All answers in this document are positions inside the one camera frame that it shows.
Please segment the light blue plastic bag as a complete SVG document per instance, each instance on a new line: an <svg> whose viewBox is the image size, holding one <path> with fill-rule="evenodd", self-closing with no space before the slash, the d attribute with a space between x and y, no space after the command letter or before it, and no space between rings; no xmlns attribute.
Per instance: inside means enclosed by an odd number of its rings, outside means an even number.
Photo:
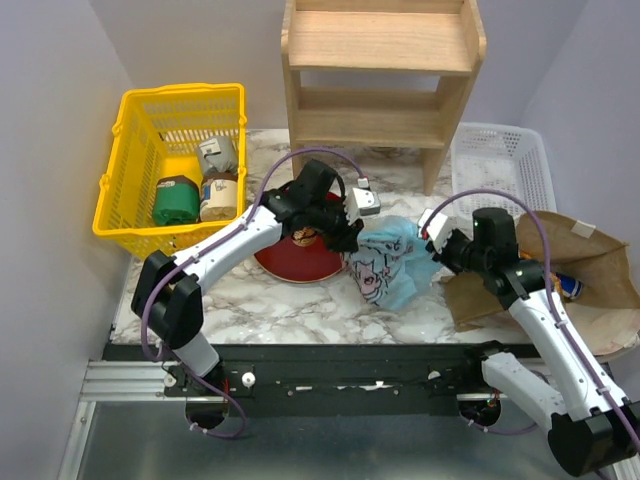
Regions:
<svg viewBox="0 0 640 480"><path fill-rule="evenodd" d="M366 223L357 243L356 252L343 255L345 268L364 300L386 310L401 310L427 293L442 268L427 251L417 225L401 216Z"/></svg>

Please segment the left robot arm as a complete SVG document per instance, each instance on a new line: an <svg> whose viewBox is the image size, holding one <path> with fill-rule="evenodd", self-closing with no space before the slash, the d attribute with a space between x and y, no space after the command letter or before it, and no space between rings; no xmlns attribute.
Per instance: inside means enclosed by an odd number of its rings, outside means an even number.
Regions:
<svg viewBox="0 0 640 480"><path fill-rule="evenodd" d="M362 218L377 213L379 203L365 177L330 197L332 185L343 184L333 168L311 160L296 179L258 194L243 215L205 240L145 259L131 309L142 331L158 336L189 369L187 382L197 393L214 393L222 380L220 355L202 332L203 294L246 258L305 228L332 252L356 251Z"/></svg>

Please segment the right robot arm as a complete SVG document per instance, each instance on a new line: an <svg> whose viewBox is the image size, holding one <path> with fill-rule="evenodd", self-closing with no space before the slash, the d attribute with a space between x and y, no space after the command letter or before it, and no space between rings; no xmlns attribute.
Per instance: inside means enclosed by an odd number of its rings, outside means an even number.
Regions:
<svg viewBox="0 0 640 480"><path fill-rule="evenodd" d="M639 452L639 405L596 361L566 313L542 263L524 258L513 217L501 208L473 214L467 237L451 219L426 210L420 235L433 258L457 275L480 276L486 291L527 333L555 383L549 385L495 345L464 362L469 390L491 386L507 395L545 433L563 470L579 477Z"/></svg>

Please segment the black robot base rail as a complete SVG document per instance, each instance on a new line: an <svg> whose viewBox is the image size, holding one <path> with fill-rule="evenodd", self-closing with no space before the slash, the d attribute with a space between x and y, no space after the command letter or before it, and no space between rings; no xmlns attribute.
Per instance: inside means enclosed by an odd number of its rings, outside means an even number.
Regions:
<svg viewBox="0 0 640 480"><path fill-rule="evenodd" d="M493 410L506 394L481 379L489 345L221 345L215 379L250 418L276 416L452 415ZM108 345L101 361L143 362L132 346ZM221 410L169 361L158 365L166 401Z"/></svg>

